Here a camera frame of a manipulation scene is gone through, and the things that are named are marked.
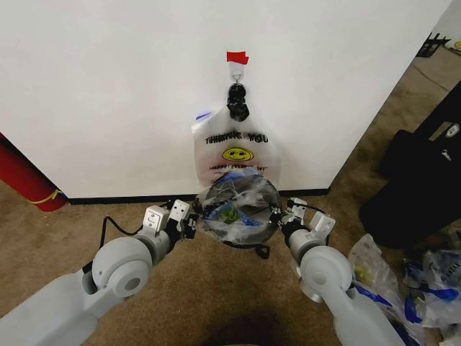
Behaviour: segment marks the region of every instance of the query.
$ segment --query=red cylinder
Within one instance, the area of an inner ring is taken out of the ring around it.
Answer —
[[[0,179],[43,211],[66,204],[63,194],[0,134]]]

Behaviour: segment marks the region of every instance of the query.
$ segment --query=floor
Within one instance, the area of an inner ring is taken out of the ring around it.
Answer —
[[[357,211],[386,181],[376,166],[398,129],[414,130],[461,78],[461,57],[440,49],[416,58],[358,143],[327,196],[306,200],[337,224],[331,246],[347,254],[364,234]],[[111,215],[135,230],[148,204],[66,205],[42,213],[0,184],[0,316],[97,250]],[[110,229],[109,238],[119,234]],[[115,307],[85,345],[339,345],[331,315],[298,289],[280,234],[268,260],[198,233],[178,244],[137,296]],[[397,270],[402,251],[384,249]],[[438,333],[429,333],[435,345]]]

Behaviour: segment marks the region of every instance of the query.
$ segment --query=red tape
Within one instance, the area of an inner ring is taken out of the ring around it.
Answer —
[[[228,62],[233,61],[234,63],[241,63],[246,65],[249,57],[246,56],[246,52],[228,52]]]

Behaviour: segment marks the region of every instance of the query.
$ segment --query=plastic wrap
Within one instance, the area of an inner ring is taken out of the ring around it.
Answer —
[[[414,309],[425,327],[443,328],[461,323],[461,252],[427,252],[423,262],[405,262],[404,282],[420,292]]]
[[[197,196],[198,229],[222,242],[262,244],[277,230],[271,207],[281,208],[274,185],[251,167],[237,169]]]
[[[192,126],[197,176],[203,186],[210,186],[227,172],[253,167],[274,184],[279,181],[280,158],[271,138],[247,117],[231,117],[229,107],[197,117]]]
[[[406,302],[398,291],[397,277],[381,257],[381,250],[372,236],[364,235],[354,245],[348,259],[354,269],[358,292],[377,303],[407,346],[424,345],[420,320],[415,314],[406,314]]]

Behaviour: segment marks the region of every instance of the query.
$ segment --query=yellow smiley face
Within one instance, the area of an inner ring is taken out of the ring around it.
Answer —
[[[254,154],[242,148],[230,148],[223,152],[223,158],[228,161],[250,161],[254,158]]]

